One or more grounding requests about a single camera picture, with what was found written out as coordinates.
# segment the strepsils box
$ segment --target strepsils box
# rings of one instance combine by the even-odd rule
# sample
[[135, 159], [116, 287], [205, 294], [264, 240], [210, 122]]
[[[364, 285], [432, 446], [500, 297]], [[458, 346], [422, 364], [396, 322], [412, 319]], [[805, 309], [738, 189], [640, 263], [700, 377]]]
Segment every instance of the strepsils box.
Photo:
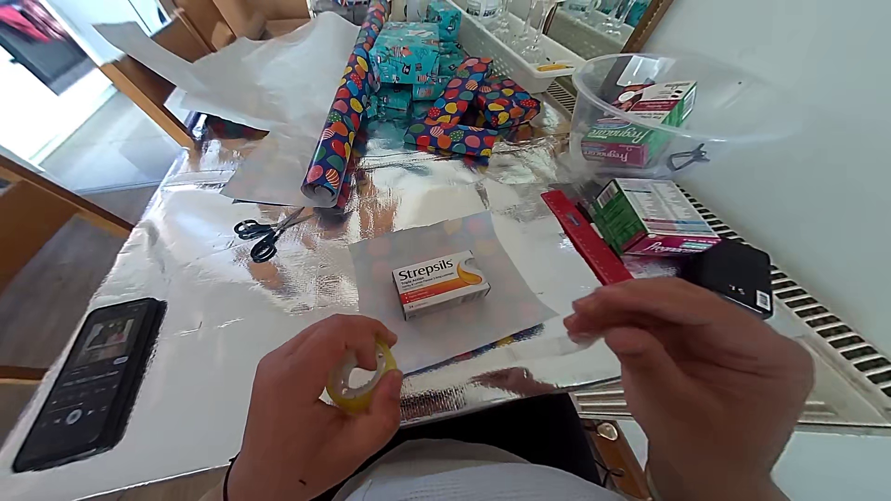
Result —
[[469, 250], [393, 270], [405, 320], [489, 293], [489, 282]]

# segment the barcode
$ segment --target barcode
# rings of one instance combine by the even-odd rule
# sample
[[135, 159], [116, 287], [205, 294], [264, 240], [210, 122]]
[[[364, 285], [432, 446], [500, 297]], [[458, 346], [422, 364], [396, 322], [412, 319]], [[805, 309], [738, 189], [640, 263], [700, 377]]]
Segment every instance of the barcode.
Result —
[[603, 188], [603, 192], [600, 196], [597, 197], [597, 205], [603, 209], [606, 207], [607, 203], [613, 199], [618, 193], [618, 186], [616, 183], [609, 183], [606, 188]]
[[771, 295], [767, 292], [755, 291], [755, 304], [767, 311], [771, 310]]

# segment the green and pink box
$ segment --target green and pink box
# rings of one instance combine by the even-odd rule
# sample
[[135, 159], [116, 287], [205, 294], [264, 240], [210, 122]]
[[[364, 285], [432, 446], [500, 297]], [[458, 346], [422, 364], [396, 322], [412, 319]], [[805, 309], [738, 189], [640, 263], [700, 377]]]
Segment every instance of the green and pink box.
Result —
[[597, 230], [619, 255], [687, 256], [721, 241], [674, 181], [613, 179], [593, 210]]
[[633, 115], [639, 123], [612, 115], [598, 119], [582, 138], [582, 156], [623, 167], [646, 168], [672, 138], [668, 132], [646, 125], [680, 127], [690, 116], [695, 100], [696, 82], [692, 81], [626, 86], [612, 104]]

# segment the paper square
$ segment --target paper square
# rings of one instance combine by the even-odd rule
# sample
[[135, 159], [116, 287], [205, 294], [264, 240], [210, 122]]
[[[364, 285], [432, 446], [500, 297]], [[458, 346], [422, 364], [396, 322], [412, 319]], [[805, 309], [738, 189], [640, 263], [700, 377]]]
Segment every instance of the paper square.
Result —
[[[492, 214], [480, 212], [362, 240], [349, 246], [356, 268], [359, 312], [399, 336], [393, 356], [404, 373], [498, 341], [556, 316], [529, 289], [504, 251]], [[460, 251], [473, 252], [492, 290], [444, 311], [404, 320], [392, 272]]]

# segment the black bracelet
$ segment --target black bracelet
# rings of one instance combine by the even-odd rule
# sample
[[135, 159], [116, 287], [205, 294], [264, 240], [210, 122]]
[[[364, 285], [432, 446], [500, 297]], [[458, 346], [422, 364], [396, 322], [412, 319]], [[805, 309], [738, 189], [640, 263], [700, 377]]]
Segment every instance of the black bracelet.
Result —
[[238, 459], [238, 455], [229, 460], [229, 467], [225, 469], [225, 477], [223, 478], [223, 501], [229, 501], [229, 473], [232, 472], [232, 465], [235, 464], [235, 460]]

